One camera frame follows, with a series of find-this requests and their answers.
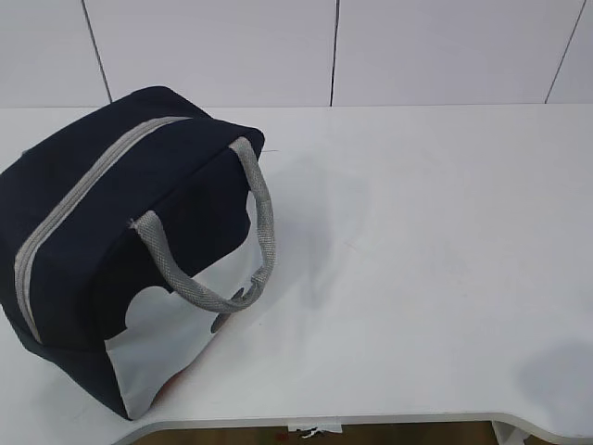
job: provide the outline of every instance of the table leg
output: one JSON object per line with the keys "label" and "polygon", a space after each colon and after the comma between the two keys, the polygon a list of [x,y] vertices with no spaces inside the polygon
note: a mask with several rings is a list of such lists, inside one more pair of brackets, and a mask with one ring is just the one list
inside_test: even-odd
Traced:
{"label": "table leg", "polygon": [[529,437],[521,428],[502,422],[492,422],[492,429],[497,437],[498,445],[524,445]]}

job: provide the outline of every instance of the gray trim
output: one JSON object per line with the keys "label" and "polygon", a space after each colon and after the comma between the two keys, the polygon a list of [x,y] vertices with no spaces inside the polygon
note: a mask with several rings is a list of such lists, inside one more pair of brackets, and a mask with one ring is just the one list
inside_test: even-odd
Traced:
{"label": "gray trim", "polygon": [[241,298],[224,299],[186,275],[170,253],[165,229],[154,211],[149,210],[132,224],[132,228],[148,248],[158,270],[173,290],[198,308],[219,313],[238,312],[253,304],[263,292],[276,259],[270,192],[259,169],[258,158],[244,137],[239,137],[229,148],[239,158],[256,200],[258,241],[263,259],[263,264],[251,277],[251,287]]}
{"label": "gray trim", "polygon": [[31,274],[35,255],[43,243],[56,231],[66,218],[76,209],[86,194],[101,177],[120,160],[134,145],[144,137],[164,125],[176,121],[184,121],[185,117],[165,117],[141,123],[125,133],[84,174],[80,181],[57,203],[52,211],[29,235],[20,247],[15,258],[15,289],[17,302],[22,316],[35,339],[42,343],[31,309]]}

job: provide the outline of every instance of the panel seam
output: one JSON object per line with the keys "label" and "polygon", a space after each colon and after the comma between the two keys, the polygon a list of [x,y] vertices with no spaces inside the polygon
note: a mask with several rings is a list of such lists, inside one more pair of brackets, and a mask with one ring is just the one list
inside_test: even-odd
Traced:
{"label": "panel seam", "polygon": [[113,103],[113,97],[111,95],[111,91],[109,90],[109,84],[107,83],[107,75],[105,74],[105,68],[103,67],[103,61],[101,60],[101,55],[99,54],[99,48],[96,45],[95,33],[93,32],[93,27],[91,26],[91,19],[89,18],[89,11],[86,8],[86,4],[84,0],[81,0],[82,5],[82,12],[84,13],[84,19],[86,20],[86,26],[89,30],[89,34],[91,35],[91,43],[93,44],[93,49],[95,50],[95,57],[96,61],[99,64],[99,71],[101,71],[101,78],[103,79],[103,85],[105,86],[105,91],[107,92],[107,98],[109,99],[109,103]]}
{"label": "panel seam", "polygon": [[581,16],[583,15],[583,11],[585,10],[586,5],[587,5],[587,0],[583,0],[583,5],[581,5],[581,10],[578,12],[578,16],[576,16],[576,21],[574,22],[573,31],[571,32],[571,36],[568,38],[568,43],[566,44],[566,47],[564,48],[564,52],[562,53],[562,58],[560,59],[560,64],[558,65],[558,69],[556,70],[556,74],[554,75],[554,79],[552,80],[552,85],[549,86],[548,94],[546,95],[546,100],[544,101],[544,104],[548,103],[549,97],[552,94],[552,90],[554,89],[556,80],[558,79],[558,76],[560,75],[560,71],[562,69],[562,64],[564,63],[564,59],[566,58],[566,54],[568,53],[568,48],[571,46],[571,43],[573,42],[574,33],[576,32],[576,28],[578,27],[578,22],[580,21]]}
{"label": "panel seam", "polygon": [[340,0],[335,0],[335,25],[334,25],[334,54],[332,59],[332,88],[330,91],[330,107],[334,106],[334,81],[335,81],[335,53],[337,50],[337,28],[340,23]]}

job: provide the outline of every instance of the lunch bag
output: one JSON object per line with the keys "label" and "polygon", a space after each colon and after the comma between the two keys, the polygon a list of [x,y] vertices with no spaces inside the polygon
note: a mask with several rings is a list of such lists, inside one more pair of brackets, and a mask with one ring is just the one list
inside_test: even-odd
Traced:
{"label": "lunch bag", "polygon": [[0,175],[0,299],[23,346],[142,415],[270,277],[263,143],[151,87],[23,153]]}

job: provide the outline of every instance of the zipper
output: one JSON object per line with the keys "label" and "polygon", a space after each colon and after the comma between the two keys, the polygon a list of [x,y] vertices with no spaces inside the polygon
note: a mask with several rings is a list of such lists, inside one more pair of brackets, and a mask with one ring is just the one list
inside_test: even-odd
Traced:
{"label": "zipper", "polygon": [[35,255],[45,241],[76,209],[93,186],[136,144],[159,128],[190,118],[169,116],[143,122],[113,143],[76,185],[57,203],[47,217],[29,235],[15,258],[15,290],[20,312],[35,339],[42,343],[31,309],[31,273]]}

